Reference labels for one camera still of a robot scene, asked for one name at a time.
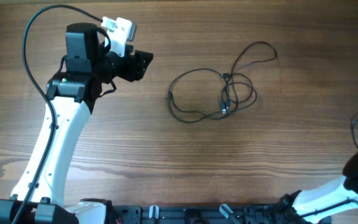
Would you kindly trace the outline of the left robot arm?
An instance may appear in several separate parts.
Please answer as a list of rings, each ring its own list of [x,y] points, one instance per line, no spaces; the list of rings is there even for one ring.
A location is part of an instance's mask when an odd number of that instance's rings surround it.
[[[143,78],[153,54],[134,50],[136,25],[104,18],[76,23],[65,33],[67,53],[47,83],[46,110],[30,161],[8,199],[0,199],[0,223],[114,223],[108,200],[87,198],[65,207],[68,169],[78,138],[103,84]]]

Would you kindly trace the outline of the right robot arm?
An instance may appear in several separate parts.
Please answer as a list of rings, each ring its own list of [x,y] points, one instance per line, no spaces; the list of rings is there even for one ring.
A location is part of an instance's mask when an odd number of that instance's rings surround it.
[[[358,209],[358,152],[346,163],[341,177],[315,189],[284,195],[271,217],[274,223],[321,223],[352,209]]]

